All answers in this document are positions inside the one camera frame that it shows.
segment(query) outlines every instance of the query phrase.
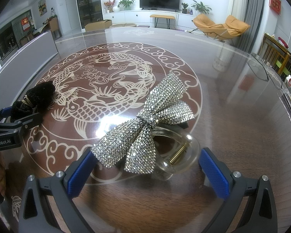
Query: white cabinet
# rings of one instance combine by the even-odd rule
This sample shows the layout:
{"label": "white cabinet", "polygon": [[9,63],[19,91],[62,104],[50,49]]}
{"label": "white cabinet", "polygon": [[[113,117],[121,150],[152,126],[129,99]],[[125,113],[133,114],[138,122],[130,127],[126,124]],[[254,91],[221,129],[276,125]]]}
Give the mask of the white cabinet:
{"label": "white cabinet", "polygon": [[[178,12],[169,12],[169,11],[157,11],[157,10],[135,10],[135,11],[119,11],[113,13],[103,14],[104,19],[112,20],[112,24],[117,23],[135,23],[136,25],[149,25],[154,27],[154,18],[150,18],[150,15],[168,15],[174,16],[175,20],[170,20],[170,28],[174,29],[195,29],[196,27],[193,24],[193,19],[195,18],[192,15],[182,14]],[[159,18],[158,25],[159,28],[167,28],[166,19]]]}
{"label": "white cabinet", "polygon": [[195,29],[195,25],[193,24],[194,17],[179,13],[178,15],[178,26],[187,27],[191,29]]}
{"label": "white cabinet", "polygon": [[120,13],[120,12],[107,13],[107,14],[104,14],[103,16],[104,16],[104,20],[106,20],[106,19],[112,20],[112,24],[115,24],[115,23],[126,23],[125,22],[125,14],[124,13]]}
{"label": "white cabinet", "polygon": [[149,23],[149,11],[125,11],[126,23]]}

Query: round table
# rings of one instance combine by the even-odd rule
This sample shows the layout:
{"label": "round table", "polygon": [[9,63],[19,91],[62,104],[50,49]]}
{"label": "round table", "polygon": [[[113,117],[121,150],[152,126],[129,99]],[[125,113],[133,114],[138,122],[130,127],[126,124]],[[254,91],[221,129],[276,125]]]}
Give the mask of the round table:
{"label": "round table", "polygon": [[110,26],[110,28],[117,27],[137,27],[137,25],[135,23],[118,23]]}
{"label": "round table", "polygon": [[[232,171],[251,178],[267,175],[278,232],[289,227],[291,120],[281,100],[288,91],[272,69],[225,43],[167,29],[99,30],[56,46],[59,54],[20,95],[53,80],[56,101],[42,125],[24,135],[22,147],[4,151],[14,229],[19,216],[15,200],[22,197],[27,176],[65,170],[109,129],[134,118],[149,91],[170,71],[187,86],[183,99],[195,115],[187,131]],[[201,232],[223,202],[204,185],[197,161],[166,181],[98,164],[73,201],[97,233]],[[50,203],[67,232],[52,198]]]}

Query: sparkly bow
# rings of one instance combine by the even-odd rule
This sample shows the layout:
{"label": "sparkly bow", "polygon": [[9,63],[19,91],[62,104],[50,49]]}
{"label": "sparkly bow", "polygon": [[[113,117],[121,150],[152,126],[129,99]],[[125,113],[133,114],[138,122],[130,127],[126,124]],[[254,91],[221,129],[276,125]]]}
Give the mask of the sparkly bow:
{"label": "sparkly bow", "polygon": [[125,171],[151,173],[155,165],[152,129],[158,123],[177,124],[194,118],[190,107],[179,100],[186,91],[182,81],[171,72],[149,94],[136,119],[110,130],[93,145],[92,152],[110,168],[126,155]]}

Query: wooden chair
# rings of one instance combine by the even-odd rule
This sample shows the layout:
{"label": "wooden chair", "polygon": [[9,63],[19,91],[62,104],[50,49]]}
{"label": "wooden chair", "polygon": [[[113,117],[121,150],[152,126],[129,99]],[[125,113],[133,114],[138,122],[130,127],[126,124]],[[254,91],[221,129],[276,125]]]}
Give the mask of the wooden chair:
{"label": "wooden chair", "polygon": [[25,44],[29,43],[27,36],[24,36],[19,42],[21,46],[24,46]]}
{"label": "wooden chair", "polygon": [[266,33],[264,34],[258,55],[268,61],[279,76],[281,76],[291,56],[288,49]]}
{"label": "wooden chair", "polygon": [[54,33],[54,35],[53,35],[53,39],[56,39],[56,32],[55,32],[55,31],[58,31],[58,33],[59,33],[59,37],[62,37],[62,35],[61,35],[61,31],[60,31],[60,29],[59,29],[59,25],[58,25],[58,19],[57,19],[57,17],[52,18],[52,19],[49,21],[49,26],[50,26],[50,31],[51,31],[52,35],[53,35],[53,33]]}
{"label": "wooden chair", "polygon": [[29,41],[34,39],[34,36],[33,36],[33,34],[31,32],[28,34],[28,38],[29,38]]}

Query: framed painting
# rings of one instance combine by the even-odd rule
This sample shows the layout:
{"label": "framed painting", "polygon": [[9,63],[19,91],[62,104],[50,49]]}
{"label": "framed painting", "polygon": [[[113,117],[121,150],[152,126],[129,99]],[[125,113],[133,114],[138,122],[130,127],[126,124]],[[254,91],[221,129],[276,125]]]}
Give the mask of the framed painting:
{"label": "framed painting", "polygon": [[40,16],[44,15],[47,12],[47,3],[45,0],[40,0],[38,2]]}

